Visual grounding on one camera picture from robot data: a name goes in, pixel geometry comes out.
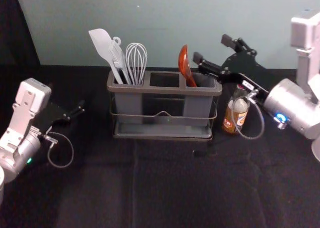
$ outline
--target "white spatula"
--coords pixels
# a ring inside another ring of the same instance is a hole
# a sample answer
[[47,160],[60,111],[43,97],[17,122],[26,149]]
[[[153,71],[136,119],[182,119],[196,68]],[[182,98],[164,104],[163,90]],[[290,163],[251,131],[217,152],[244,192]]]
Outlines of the white spatula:
[[103,29],[90,30],[89,35],[98,54],[110,64],[115,80],[118,82],[118,84],[123,84],[119,72],[115,67],[113,56],[109,51],[109,47],[112,43],[110,35],[106,30]]

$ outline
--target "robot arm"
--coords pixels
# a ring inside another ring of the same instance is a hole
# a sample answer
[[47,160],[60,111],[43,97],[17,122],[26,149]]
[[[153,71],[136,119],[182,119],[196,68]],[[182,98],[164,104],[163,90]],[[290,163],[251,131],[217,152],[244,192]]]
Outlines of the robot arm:
[[313,139],[312,151],[320,161],[320,13],[305,12],[291,20],[291,45],[298,48],[297,83],[279,80],[255,61],[257,52],[242,39],[223,35],[221,42],[232,49],[220,67],[195,52],[193,61],[201,73],[214,76],[224,83],[242,84],[284,129],[288,124],[308,139]]
[[46,134],[57,122],[70,122],[84,112],[82,103],[67,114],[59,106],[50,103],[51,89],[39,81],[29,78],[20,83],[13,104],[13,115],[8,128],[0,139],[0,204],[3,200],[4,184],[14,180],[40,149],[43,139],[58,141]]

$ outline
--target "blue led light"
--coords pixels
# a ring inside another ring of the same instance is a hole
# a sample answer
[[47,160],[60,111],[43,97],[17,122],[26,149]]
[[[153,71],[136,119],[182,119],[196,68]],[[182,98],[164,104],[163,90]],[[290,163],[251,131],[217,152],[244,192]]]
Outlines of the blue led light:
[[286,122],[287,121],[287,117],[285,117],[283,114],[281,114],[281,113],[277,113],[276,114],[276,117],[280,120],[280,121],[282,121],[282,122]]

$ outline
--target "whisk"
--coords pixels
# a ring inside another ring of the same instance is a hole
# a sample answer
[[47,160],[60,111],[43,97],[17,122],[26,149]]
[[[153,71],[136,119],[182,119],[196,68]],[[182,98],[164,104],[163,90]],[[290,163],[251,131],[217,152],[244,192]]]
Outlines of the whisk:
[[142,84],[147,66],[147,57],[147,50],[142,44],[131,43],[125,49],[125,64],[133,84]]

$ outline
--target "kitchen utensil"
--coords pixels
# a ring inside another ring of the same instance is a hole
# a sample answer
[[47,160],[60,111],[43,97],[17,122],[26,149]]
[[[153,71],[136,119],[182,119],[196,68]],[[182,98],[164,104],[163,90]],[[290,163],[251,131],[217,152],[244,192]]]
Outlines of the kitchen utensil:
[[187,84],[191,87],[196,87],[197,85],[192,76],[190,66],[189,66],[187,45],[184,45],[180,50],[178,67],[179,67],[180,73],[182,73],[182,75],[186,79]]
[[103,29],[90,30],[89,35],[98,54],[109,63],[115,80],[118,82],[118,84],[123,84],[119,72],[115,67],[113,56],[109,51],[109,47],[112,44],[110,35],[106,30]]
[[121,39],[118,37],[114,37],[111,46],[109,47],[109,51],[112,54],[113,63],[117,69],[122,70],[124,78],[127,84],[132,84],[128,75],[128,70],[126,67],[125,55],[120,47]]
[[133,84],[142,84],[147,66],[147,58],[147,50],[142,44],[131,43],[125,49],[126,68],[130,74]]

